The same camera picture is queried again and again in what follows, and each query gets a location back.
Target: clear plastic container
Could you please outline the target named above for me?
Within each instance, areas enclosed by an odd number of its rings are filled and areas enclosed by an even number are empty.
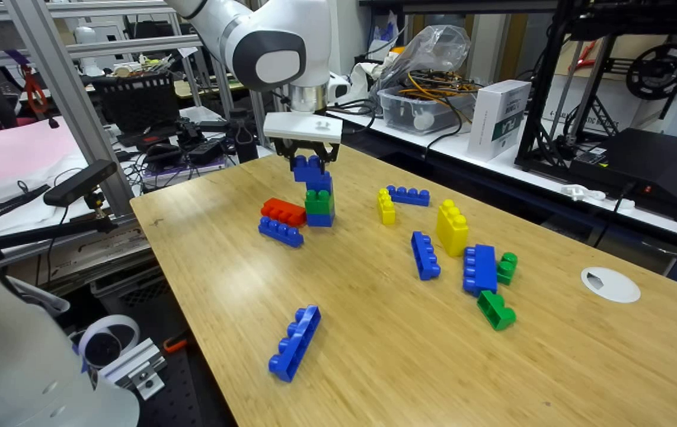
[[[412,100],[399,95],[401,86],[379,90],[381,108],[384,109],[384,121],[391,127],[405,132],[425,135],[458,124],[455,113],[449,106],[436,101]],[[450,97],[449,102],[465,114],[465,117],[473,119],[473,109],[476,98],[471,95],[463,97]],[[461,132],[470,132],[471,124],[462,120]]]

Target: black basket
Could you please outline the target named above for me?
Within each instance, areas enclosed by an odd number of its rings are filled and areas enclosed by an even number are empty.
[[[122,132],[143,132],[151,125],[178,118],[178,100],[170,74],[97,78],[94,88],[108,118]]]

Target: metal bracket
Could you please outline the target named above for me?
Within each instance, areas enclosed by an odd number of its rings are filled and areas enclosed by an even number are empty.
[[[100,373],[114,385],[135,389],[144,400],[165,387],[157,371],[167,367],[167,361],[159,348],[146,339],[133,347],[116,361],[102,368]]]

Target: workbench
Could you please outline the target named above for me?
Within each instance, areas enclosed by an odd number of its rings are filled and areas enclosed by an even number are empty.
[[[304,198],[279,157],[132,200],[239,425],[677,426],[677,283],[354,149],[328,170],[336,222],[304,227],[298,249],[257,231],[265,200]],[[431,206],[396,203],[396,224],[380,224],[388,184],[430,190]],[[468,218],[469,245],[520,259],[499,286],[517,313],[502,332],[436,238],[446,198]],[[439,257],[432,281],[418,279],[415,230]],[[640,300],[597,297],[580,281],[590,266],[631,278]],[[322,322],[281,382],[268,360],[309,304]]]

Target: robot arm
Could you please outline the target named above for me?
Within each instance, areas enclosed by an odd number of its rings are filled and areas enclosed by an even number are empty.
[[[250,11],[236,0],[165,0],[206,48],[252,90],[289,84],[292,110],[325,108],[331,49],[327,0],[269,0]]]

